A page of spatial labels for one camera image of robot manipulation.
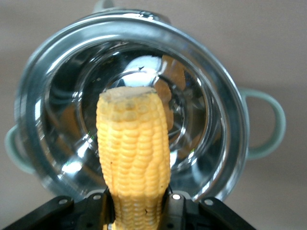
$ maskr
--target yellow corn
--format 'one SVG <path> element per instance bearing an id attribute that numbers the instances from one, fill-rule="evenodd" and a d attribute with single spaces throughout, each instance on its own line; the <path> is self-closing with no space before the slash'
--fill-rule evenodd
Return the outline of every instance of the yellow corn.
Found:
<path id="1" fill-rule="evenodd" d="M 97 103 L 99 159 L 117 230 L 156 230 L 170 181 L 163 104 L 150 87 L 119 87 Z"/>

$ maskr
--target metal pot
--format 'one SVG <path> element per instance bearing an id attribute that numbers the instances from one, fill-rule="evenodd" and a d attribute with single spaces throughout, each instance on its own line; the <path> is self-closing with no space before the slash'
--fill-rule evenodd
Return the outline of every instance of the metal pot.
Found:
<path id="1" fill-rule="evenodd" d="M 246 160 L 268 155 L 283 139 L 285 116 L 278 102 L 263 92 L 238 89 L 206 47 L 161 15 L 110 9 L 67 26 L 30 57 L 7 152 L 45 188 L 81 200 L 106 188 L 96 141 L 99 93 L 157 84 L 171 92 L 170 185 L 194 201 L 224 200 Z M 267 101 L 275 112 L 272 137 L 256 149 L 248 146 L 249 96 Z"/>

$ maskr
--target light green handle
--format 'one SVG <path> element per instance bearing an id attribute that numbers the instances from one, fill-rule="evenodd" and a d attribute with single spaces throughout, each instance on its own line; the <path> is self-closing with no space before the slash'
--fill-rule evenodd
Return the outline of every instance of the light green handle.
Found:
<path id="1" fill-rule="evenodd" d="M 21 169 L 26 173 L 33 174 L 35 172 L 35 169 L 33 168 L 32 164 L 30 163 L 30 161 L 27 161 L 24 157 L 20 155 L 20 152 L 16 147 L 15 143 L 16 134 L 17 134 L 17 126 L 14 126 L 7 132 L 4 140 L 5 150 L 11 161 L 19 169 Z"/>
<path id="2" fill-rule="evenodd" d="M 275 114 L 275 128 L 272 136 L 261 146 L 248 148 L 248 160 L 266 157 L 280 145 L 286 131 L 286 117 L 281 105 L 270 95 L 252 89 L 239 88 L 242 97 L 243 107 L 249 123 L 248 106 L 246 99 L 248 97 L 259 98 L 266 101 L 273 109 Z"/>

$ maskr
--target table surface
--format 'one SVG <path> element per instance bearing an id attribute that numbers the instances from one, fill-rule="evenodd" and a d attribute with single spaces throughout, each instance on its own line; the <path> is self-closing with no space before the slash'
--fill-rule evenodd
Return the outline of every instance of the table surface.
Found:
<path id="1" fill-rule="evenodd" d="M 238 86 L 271 94 L 287 131 L 270 156 L 248 161 L 225 203 L 257 229 L 307 229 L 307 1 L 114 0 L 167 15 L 223 63 Z M 92 12 L 95 0 L 0 1 L 0 140 L 14 126 L 13 102 L 29 56 L 49 36 Z M 271 109 L 249 100 L 251 145 L 272 131 Z M 0 229 L 54 195 L 0 148 Z"/>

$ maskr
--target silver screw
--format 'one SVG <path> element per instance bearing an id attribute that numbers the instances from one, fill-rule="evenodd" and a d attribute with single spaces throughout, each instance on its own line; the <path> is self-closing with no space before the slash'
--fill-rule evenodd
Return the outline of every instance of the silver screw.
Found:
<path id="1" fill-rule="evenodd" d="M 172 198 L 173 198 L 174 200 L 180 200 L 180 196 L 179 196 L 178 194 L 174 194 L 174 195 L 172 196 Z"/>
<path id="2" fill-rule="evenodd" d="M 94 196 L 93 196 L 93 200 L 99 200 L 100 198 L 101 198 L 100 195 L 94 195 Z"/>
<path id="3" fill-rule="evenodd" d="M 213 201 L 210 200 L 210 199 L 205 199 L 205 200 L 204 200 L 204 203 L 205 203 L 206 205 L 209 205 L 209 206 L 212 206 L 212 205 L 213 205 Z"/>
<path id="4" fill-rule="evenodd" d="M 62 199 L 62 200 L 59 201 L 59 205 L 64 205 L 64 204 L 66 204 L 67 202 L 68 202 L 67 199 Z"/>

